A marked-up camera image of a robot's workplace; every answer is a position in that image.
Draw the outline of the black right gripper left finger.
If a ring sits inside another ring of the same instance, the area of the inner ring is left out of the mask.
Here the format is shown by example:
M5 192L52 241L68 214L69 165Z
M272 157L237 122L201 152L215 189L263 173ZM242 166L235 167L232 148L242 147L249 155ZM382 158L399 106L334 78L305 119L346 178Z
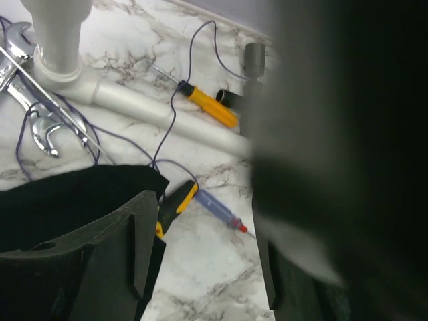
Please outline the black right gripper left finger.
M140 320L150 299L158 199L117 210L29 251L1 254L2 320Z

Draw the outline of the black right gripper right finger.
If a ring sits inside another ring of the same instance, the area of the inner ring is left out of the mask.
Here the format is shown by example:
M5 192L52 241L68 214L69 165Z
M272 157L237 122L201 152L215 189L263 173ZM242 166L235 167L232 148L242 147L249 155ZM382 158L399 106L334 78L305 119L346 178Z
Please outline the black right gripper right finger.
M316 281L291 264L260 231L256 237L268 306L276 320L351 319L343 291Z

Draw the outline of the black garment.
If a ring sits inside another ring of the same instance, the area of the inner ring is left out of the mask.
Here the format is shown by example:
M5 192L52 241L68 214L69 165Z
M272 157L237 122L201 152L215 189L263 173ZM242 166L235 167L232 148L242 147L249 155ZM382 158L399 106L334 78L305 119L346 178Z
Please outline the black garment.
M351 320L427 319L427 5L278 1L280 60L246 100L255 227L341 290ZM1 254L29 251L165 179L72 171L1 194Z

